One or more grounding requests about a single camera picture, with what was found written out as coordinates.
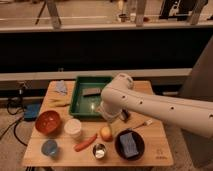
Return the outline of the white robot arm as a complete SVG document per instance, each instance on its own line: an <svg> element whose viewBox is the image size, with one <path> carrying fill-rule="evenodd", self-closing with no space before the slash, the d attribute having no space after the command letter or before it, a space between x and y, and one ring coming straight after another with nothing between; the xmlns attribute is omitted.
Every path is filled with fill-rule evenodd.
<svg viewBox="0 0 213 171"><path fill-rule="evenodd" d="M213 139L213 102L146 94L133 87L133 79L120 73L102 89L99 111L106 121L112 123L126 109Z"/></svg>

